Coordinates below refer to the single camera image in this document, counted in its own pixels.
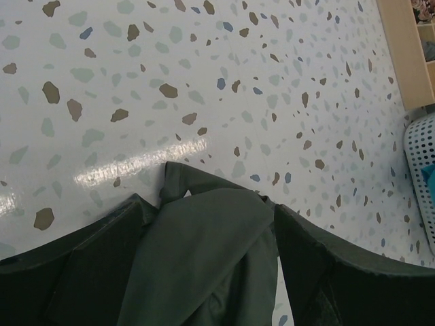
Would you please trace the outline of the dark grey t shirt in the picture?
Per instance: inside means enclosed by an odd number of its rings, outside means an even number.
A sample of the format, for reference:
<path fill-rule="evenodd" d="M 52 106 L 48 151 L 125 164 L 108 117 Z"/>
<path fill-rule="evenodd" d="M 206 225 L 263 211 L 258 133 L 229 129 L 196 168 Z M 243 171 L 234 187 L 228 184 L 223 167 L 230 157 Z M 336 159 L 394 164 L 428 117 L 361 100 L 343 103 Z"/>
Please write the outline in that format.
<path fill-rule="evenodd" d="M 167 162 L 119 325 L 270 325 L 278 275 L 274 203 L 191 166 Z"/>

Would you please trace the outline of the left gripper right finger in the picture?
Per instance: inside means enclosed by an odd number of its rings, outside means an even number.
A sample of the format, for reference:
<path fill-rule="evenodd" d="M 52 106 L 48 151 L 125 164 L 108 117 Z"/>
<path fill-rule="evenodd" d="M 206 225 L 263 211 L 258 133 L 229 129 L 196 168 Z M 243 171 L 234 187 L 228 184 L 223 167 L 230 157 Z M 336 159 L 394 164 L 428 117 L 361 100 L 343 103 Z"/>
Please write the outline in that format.
<path fill-rule="evenodd" d="M 282 204 L 274 220 L 295 325 L 434 324 L 434 269 L 363 249 Z"/>

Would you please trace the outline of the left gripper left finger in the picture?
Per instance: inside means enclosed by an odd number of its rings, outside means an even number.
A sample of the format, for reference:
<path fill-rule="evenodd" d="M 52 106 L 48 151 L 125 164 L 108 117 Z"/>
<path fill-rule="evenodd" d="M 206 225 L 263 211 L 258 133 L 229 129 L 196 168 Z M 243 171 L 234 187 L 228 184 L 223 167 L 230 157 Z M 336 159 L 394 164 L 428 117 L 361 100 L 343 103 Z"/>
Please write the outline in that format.
<path fill-rule="evenodd" d="M 137 194 L 100 220 L 1 260 L 2 325 L 116 325 L 158 209 Z"/>

